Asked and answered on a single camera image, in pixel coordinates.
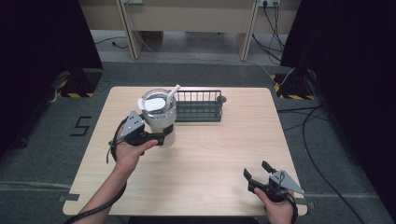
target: wooden desk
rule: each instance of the wooden desk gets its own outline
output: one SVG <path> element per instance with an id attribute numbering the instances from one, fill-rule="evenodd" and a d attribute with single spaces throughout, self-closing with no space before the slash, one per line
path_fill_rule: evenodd
<path id="1" fill-rule="evenodd" d="M 143 5 L 117 1 L 133 59 L 143 46 L 138 31 L 235 33 L 240 60 L 248 56 L 257 0 L 144 0 Z"/>
<path id="2" fill-rule="evenodd" d="M 64 212 L 76 214 L 102 185 L 114 167 L 106 164 L 108 141 L 120 121 L 137 108 L 136 101 L 153 87 L 111 90 L 78 169 Z M 268 182 L 262 160 L 286 170 L 298 182 L 274 101 L 264 88 L 181 88 L 221 90 L 227 97 L 221 122 L 176 123 L 177 140 L 169 148 L 155 147 L 141 157 L 128 187 L 110 215 L 241 216 L 265 214 L 262 202 L 248 191 L 243 177 Z M 307 212 L 299 205 L 299 215 Z"/>

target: black wire basket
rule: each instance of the black wire basket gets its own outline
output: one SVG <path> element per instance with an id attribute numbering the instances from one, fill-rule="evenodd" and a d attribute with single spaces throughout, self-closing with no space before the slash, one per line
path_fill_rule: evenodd
<path id="1" fill-rule="evenodd" d="M 227 101 L 221 91 L 178 91 L 176 122 L 220 122 L 222 104 Z"/>

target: human arm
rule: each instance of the human arm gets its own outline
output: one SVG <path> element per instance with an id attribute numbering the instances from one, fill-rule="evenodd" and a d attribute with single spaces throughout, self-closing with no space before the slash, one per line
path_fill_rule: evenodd
<path id="1" fill-rule="evenodd" d="M 265 205 L 265 211 L 267 213 L 268 220 L 271 224 L 290 224 L 293 216 L 293 208 L 288 201 L 283 201 L 281 203 L 273 203 L 267 195 L 258 188 L 254 189 L 254 193 L 259 197 L 259 199 Z"/>
<path id="2" fill-rule="evenodd" d="M 118 143 L 116 149 L 117 163 L 113 171 L 99 190 L 95 192 L 88 203 L 81 209 L 79 214 L 90 211 L 112 200 L 120 192 L 129 176 L 136 168 L 140 155 L 157 144 L 158 142 L 156 140 L 148 141 L 138 147 L 131 146 L 125 142 Z M 111 206 L 99 213 L 84 217 L 74 223 L 105 223 L 110 208 Z"/>

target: wall socket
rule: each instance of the wall socket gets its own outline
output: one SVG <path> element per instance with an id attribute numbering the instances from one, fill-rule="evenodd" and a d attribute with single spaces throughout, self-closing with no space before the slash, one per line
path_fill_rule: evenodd
<path id="1" fill-rule="evenodd" d="M 259 7 L 263 7 L 263 2 L 267 1 L 267 7 L 275 7 L 275 3 L 277 3 L 277 5 L 280 5 L 280 0 L 260 0 L 259 2 Z"/>

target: gray carpet floor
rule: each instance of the gray carpet floor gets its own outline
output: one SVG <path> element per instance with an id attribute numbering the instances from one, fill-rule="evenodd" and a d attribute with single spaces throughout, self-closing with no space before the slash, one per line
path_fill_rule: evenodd
<path id="1" fill-rule="evenodd" d="M 114 86 L 263 87 L 272 91 L 277 110 L 320 105 L 320 100 L 276 97 L 271 78 L 257 65 L 198 63 L 104 63 L 104 73 L 92 98 L 58 98 L 38 118 L 28 146 L 9 150 L 0 160 L 0 223 L 63 223 L 64 196 L 73 184 L 81 159 L 110 89 Z M 270 74 L 288 69 L 267 66 Z M 295 164 L 308 214 L 297 223 L 359 223 L 358 219 L 318 174 L 312 161 L 356 210 L 365 223 L 393 223 L 363 170 L 348 157 L 339 133 L 320 108 L 305 125 L 310 110 L 279 113 Z M 75 125 L 89 126 L 83 133 Z M 260 223 L 265 217 L 259 217 Z M 107 223 L 126 223 L 110 217 Z"/>

